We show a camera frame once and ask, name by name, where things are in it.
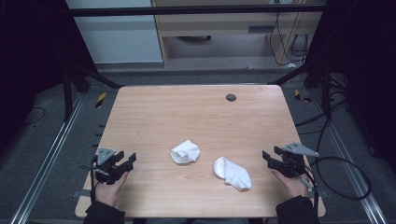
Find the white ankle sock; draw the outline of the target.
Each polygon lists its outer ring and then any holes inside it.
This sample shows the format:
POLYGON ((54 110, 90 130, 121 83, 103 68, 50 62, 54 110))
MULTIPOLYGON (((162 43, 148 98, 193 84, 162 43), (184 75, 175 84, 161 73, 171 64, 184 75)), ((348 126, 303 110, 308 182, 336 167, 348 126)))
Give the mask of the white ankle sock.
POLYGON ((200 148, 188 139, 174 147, 170 155, 176 164, 196 162, 200 155, 200 148))
POLYGON ((239 191, 249 190, 252 187, 248 171, 225 157, 219 157, 215 160, 213 171, 226 184, 233 186, 239 191))

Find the light wooden desk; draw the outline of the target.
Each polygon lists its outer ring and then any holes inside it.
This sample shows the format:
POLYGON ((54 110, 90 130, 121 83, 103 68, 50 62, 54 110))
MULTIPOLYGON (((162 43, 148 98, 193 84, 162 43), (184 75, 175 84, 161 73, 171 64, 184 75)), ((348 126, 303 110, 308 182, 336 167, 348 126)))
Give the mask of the light wooden desk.
MULTIPOLYGON (((326 0, 150 0, 155 7, 314 5, 326 0)), ((265 34, 277 63, 291 58, 292 41, 297 35, 313 35, 319 12, 274 12, 233 14, 157 15, 161 44, 171 37, 201 35, 265 34)))

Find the black curtain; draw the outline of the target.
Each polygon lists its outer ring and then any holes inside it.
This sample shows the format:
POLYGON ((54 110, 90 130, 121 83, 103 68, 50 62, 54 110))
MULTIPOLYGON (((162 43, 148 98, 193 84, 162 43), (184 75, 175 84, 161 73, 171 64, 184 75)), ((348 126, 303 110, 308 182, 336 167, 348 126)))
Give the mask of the black curtain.
POLYGON ((375 153, 396 173, 396 0, 327 0, 308 53, 330 38, 330 69, 346 76, 347 98, 375 153))
POLYGON ((66 0, 0 0, 0 154, 63 67, 96 69, 66 0))

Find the aluminium floor rail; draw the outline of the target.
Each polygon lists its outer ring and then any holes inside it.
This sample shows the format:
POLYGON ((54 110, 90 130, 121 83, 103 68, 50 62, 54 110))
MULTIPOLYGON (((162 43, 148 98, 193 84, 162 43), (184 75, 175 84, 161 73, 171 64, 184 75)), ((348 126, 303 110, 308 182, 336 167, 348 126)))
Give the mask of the aluminium floor rail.
POLYGON ((52 167, 54 166, 60 152, 64 147, 64 142, 68 137, 78 113, 81 109, 82 103, 85 99, 85 93, 78 93, 76 101, 72 105, 72 112, 68 119, 66 119, 59 132, 57 133, 54 141, 51 144, 49 152, 47 153, 43 163, 41 164, 38 172, 35 175, 34 181, 23 197, 21 204, 18 206, 9 224, 25 224, 30 216, 39 194, 44 188, 45 183, 50 175, 52 167))
POLYGON ((328 124, 328 133, 334 145, 336 158, 344 160, 343 166, 346 175, 371 224, 389 224, 375 196, 371 192, 371 188, 363 175, 363 171, 360 171, 359 166, 353 162, 339 132, 330 121, 328 124))

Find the person's left hand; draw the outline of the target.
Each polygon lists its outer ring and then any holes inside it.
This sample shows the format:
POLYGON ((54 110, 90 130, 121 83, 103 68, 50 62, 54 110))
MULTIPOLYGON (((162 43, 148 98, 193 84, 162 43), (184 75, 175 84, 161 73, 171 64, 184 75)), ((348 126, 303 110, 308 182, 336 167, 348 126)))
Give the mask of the person's left hand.
POLYGON ((125 172, 121 178, 112 185, 107 185, 99 182, 98 180, 94 180, 95 200, 111 207, 115 207, 120 196, 121 188, 125 184, 128 174, 128 172, 125 172))

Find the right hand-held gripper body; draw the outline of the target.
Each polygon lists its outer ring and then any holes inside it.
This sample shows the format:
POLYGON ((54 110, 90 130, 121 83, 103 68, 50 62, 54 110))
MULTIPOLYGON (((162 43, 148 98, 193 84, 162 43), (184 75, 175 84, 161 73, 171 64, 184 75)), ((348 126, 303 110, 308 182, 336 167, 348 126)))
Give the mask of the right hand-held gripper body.
POLYGON ((281 160, 272 159, 269 161, 269 168, 279 171, 287 178, 294 178, 302 175, 305 171, 304 158, 318 157, 318 153, 300 143, 291 143, 282 147, 285 151, 281 160))

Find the white cabinet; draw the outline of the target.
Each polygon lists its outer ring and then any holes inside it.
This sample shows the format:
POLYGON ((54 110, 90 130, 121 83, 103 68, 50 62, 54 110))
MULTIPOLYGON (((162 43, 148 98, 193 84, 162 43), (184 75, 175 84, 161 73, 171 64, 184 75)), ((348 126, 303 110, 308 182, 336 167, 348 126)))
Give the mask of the white cabinet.
MULTIPOLYGON (((70 9, 151 7, 150 0, 66 0, 70 9)), ((96 64, 161 63, 154 17, 75 17, 96 64)))

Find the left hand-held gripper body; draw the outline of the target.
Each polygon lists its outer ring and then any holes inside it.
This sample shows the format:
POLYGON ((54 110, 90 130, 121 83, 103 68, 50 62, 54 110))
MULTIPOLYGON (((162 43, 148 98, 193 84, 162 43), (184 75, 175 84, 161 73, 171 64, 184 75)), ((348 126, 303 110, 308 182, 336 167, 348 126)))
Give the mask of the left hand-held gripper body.
POLYGON ((108 185, 114 184, 123 175, 119 171, 119 166, 115 162, 114 155, 118 154, 114 149, 98 148, 98 153, 94 157, 96 179, 108 185))

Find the black metal stand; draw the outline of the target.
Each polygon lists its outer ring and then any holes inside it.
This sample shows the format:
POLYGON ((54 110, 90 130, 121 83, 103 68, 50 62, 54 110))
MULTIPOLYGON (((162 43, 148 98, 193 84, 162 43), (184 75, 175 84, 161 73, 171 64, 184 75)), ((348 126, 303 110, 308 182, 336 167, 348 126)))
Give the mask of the black metal stand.
POLYGON ((330 72, 330 64, 327 63, 323 59, 315 59, 304 65, 300 66, 299 68, 294 69, 293 71, 289 72, 285 76, 272 81, 268 82, 268 85, 277 85, 281 86, 287 81, 297 77, 302 73, 307 73, 307 77, 305 78, 304 85, 310 89, 317 86, 319 82, 321 82, 321 108, 327 118, 331 116, 331 106, 330 106, 330 79, 331 79, 331 72, 330 72))
POLYGON ((70 64, 63 69, 63 80, 64 80, 64 121, 69 120, 74 109, 73 109, 73 97, 72 97, 72 86, 75 86, 78 92, 87 92, 91 85, 87 81, 86 77, 92 77, 93 79, 105 84, 112 89, 121 88, 121 84, 113 82, 106 77, 101 76, 97 71, 83 66, 81 64, 70 64))

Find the person's right hand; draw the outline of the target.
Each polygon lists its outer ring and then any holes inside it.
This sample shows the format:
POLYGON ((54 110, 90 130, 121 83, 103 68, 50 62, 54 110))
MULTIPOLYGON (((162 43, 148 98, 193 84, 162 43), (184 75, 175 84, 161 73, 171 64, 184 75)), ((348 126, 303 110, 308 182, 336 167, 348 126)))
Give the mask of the person's right hand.
POLYGON ((308 187, 303 183, 303 179, 308 181, 309 178, 306 175, 300 175, 294 178, 287 178, 283 176, 279 171, 271 169, 271 173, 276 179, 283 185, 289 199, 302 196, 308 196, 308 187))

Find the black frame crossbar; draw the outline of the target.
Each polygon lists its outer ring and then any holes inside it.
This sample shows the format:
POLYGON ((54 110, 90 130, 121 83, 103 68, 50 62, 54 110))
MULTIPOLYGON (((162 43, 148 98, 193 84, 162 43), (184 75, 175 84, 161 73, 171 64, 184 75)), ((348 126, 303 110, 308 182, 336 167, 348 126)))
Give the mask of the black frame crossbar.
POLYGON ((241 6, 191 6, 191 7, 120 7, 69 9, 74 17, 192 15, 226 13, 320 12, 327 5, 241 5, 241 6))

